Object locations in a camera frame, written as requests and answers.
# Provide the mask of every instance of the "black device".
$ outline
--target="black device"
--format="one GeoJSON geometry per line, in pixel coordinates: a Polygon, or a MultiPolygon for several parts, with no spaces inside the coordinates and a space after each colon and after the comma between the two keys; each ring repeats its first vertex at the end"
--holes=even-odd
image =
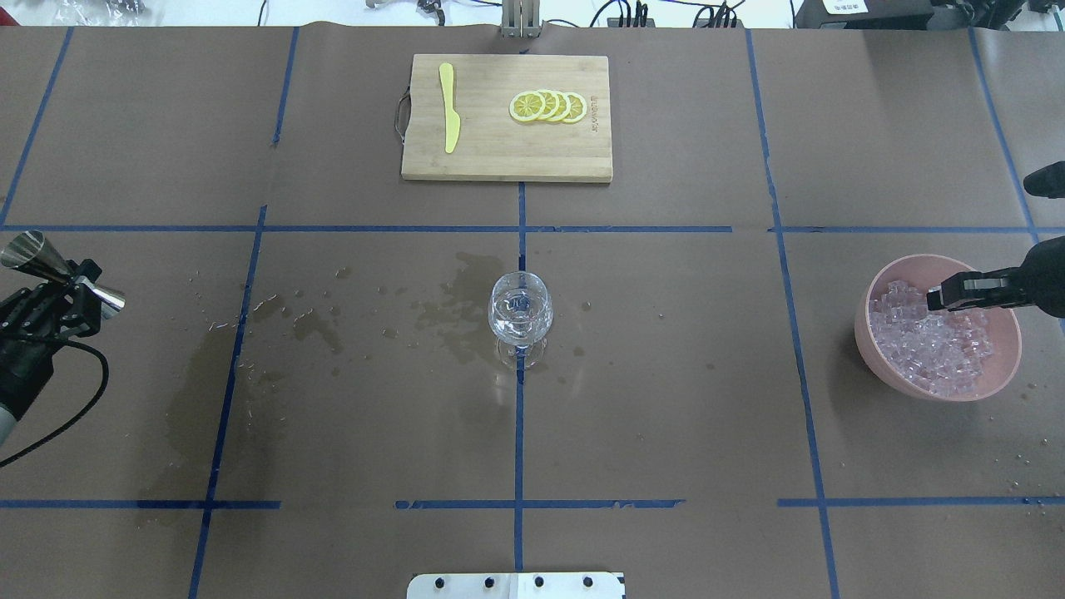
{"type": "MultiPolygon", "coordinates": [[[[1025,191],[1049,198],[1065,197],[1065,161],[1025,177],[1025,191]]],[[[1065,237],[1035,244],[1019,266],[987,273],[957,273],[927,295],[930,310],[1035,306],[1065,318],[1065,237]]]]}
{"type": "MultiPolygon", "coordinates": [[[[99,333],[101,322],[117,314],[126,298],[96,282],[103,273],[96,262],[64,260],[40,231],[26,231],[15,238],[0,253],[0,264],[45,279],[32,290],[19,289],[0,304],[2,444],[51,378],[52,356],[63,346],[82,349],[100,359],[103,383],[87,407],[99,399],[106,385],[106,360],[99,352],[70,339],[99,333]]],[[[29,453],[62,430],[0,465],[29,453]]]]}
{"type": "MultiPolygon", "coordinates": [[[[846,12],[859,3],[829,0],[833,12],[846,12]]],[[[800,29],[913,29],[923,30],[935,13],[931,0],[865,0],[868,12],[831,14],[823,0],[804,0],[796,15],[800,29]]]]}

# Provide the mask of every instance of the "metal bracket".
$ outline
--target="metal bracket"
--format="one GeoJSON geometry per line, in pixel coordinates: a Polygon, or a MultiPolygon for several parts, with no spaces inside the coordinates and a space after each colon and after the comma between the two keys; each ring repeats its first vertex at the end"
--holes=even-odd
{"type": "Polygon", "coordinates": [[[503,0],[504,37],[540,37],[540,0],[503,0]]]}
{"type": "Polygon", "coordinates": [[[407,599],[624,599],[621,572],[421,574],[407,599]]]}

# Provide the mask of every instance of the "water spill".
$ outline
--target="water spill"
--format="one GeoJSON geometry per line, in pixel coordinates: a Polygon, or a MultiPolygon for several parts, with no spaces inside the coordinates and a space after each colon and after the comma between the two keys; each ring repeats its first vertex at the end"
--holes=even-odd
{"type": "Polygon", "coordinates": [[[443,298],[411,303],[412,309],[421,310],[414,328],[433,331],[459,363],[480,358],[494,365],[498,358],[495,336],[488,325],[488,300],[492,285],[507,271],[495,256],[460,252],[455,258],[462,265],[450,281],[440,286],[443,298]]]}
{"type": "Polygon", "coordinates": [[[296,339],[302,341],[307,339],[310,335],[317,333],[322,340],[329,345],[329,350],[334,354],[339,354],[344,351],[344,345],[340,341],[340,335],[332,327],[331,324],[322,320],[318,313],[312,308],[302,317],[296,319],[292,323],[293,333],[296,335],[296,339]]]}
{"type": "MultiPolygon", "coordinates": [[[[184,497],[189,489],[201,488],[210,475],[211,456],[204,455],[202,450],[214,442],[218,423],[217,420],[211,422],[203,415],[217,415],[217,395],[204,392],[204,389],[216,389],[217,382],[226,379],[232,349],[231,339],[204,334],[191,355],[189,347],[181,347],[175,353],[176,357],[181,355],[189,361],[183,375],[178,377],[180,387],[173,390],[168,400],[160,398],[165,403],[157,404],[154,418],[165,423],[166,442],[163,443],[162,439],[158,443],[146,441],[146,449],[150,447],[151,454],[160,459],[159,472],[143,483],[144,486],[137,490],[137,499],[184,497]]],[[[133,509],[130,516],[137,527],[161,524],[187,528],[190,534],[199,529],[199,522],[190,522],[177,511],[133,509]]]]}

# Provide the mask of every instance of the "black cable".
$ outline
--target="black cable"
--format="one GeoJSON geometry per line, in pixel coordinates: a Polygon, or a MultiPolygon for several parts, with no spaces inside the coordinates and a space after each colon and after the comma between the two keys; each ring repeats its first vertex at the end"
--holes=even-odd
{"type": "Polygon", "coordinates": [[[627,9],[629,17],[632,17],[632,15],[633,15],[633,5],[628,3],[628,0],[606,0],[606,2],[602,6],[600,6],[600,10],[595,11],[595,16],[592,17],[592,22],[588,27],[595,27],[595,21],[599,20],[600,15],[603,14],[603,11],[605,11],[607,6],[609,6],[610,4],[613,4],[615,2],[618,3],[618,9],[621,12],[621,15],[619,17],[620,23],[624,25],[626,9],[627,9]]]}
{"type": "Polygon", "coordinates": [[[709,20],[714,21],[714,6],[710,6],[709,4],[703,4],[702,6],[703,7],[700,9],[698,13],[695,13],[695,18],[692,19],[692,21],[691,21],[691,27],[692,28],[699,27],[699,17],[703,16],[703,11],[709,11],[710,12],[710,18],[709,18],[709,20]]]}
{"type": "Polygon", "coordinates": [[[64,432],[66,432],[67,428],[73,426],[79,420],[81,420],[83,416],[88,414],[88,410],[93,409],[93,406],[96,405],[96,402],[100,401],[100,396],[103,395],[103,391],[108,388],[108,377],[111,374],[111,370],[108,368],[108,358],[104,357],[99,350],[97,350],[96,347],[91,347],[88,345],[85,345],[84,343],[79,343],[77,341],[69,341],[67,339],[47,339],[45,337],[34,337],[32,335],[0,335],[0,339],[13,339],[16,341],[28,341],[31,343],[44,343],[46,345],[64,345],[67,347],[81,350],[82,352],[87,352],[96,356],[96,359],[100,360],[100,386],[99,388],[96,389],[96,393],[93,394],[93,399],[88,400],[88,403],[85,404],[85,407],[81,408],[81,411],[73,415],[73,418],[67,420],[62,426],[52,431],[39,441],[31,444],[30,447],[16,453],[15,455],[12,455],[11,457],[0,460],[0,468],[3,468],[4,466],[7,466],[12,462],[15,462],[18,458],[26,456],[26,454],[32,452],[33,450],[39,448],[40,446],[47,443],[48,441],[54,439],[55,437],[59,437],[64,432]]]}

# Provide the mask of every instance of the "table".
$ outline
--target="table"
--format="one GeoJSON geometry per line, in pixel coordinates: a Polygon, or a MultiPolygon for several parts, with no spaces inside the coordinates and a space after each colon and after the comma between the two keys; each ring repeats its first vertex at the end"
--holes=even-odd
{"type": "MultiPolygon", "coordinates": [[[[1032,60],[1063,44],[0,31],[20,56],[0,228],[130,296],[91,340],[101,403],[0,471],[2,594],[403,597],[421,572],[605,569],[630,597],[1058,596],[1061,324],[1018,310],[1020,371],[965,405],[880,383],[851,327],[899,256],[992,270],[1065,232],[1018,184],[1065,155],[1062,67],[1032,60]],[[523,50],[610,58],[613,182],[403,181],[410,56],[523,50]],[[486,314],[519,265],[557,311],[522,377],[486,314]]],[[[5,452],[95,372],[60,353],[5,452]]]]}

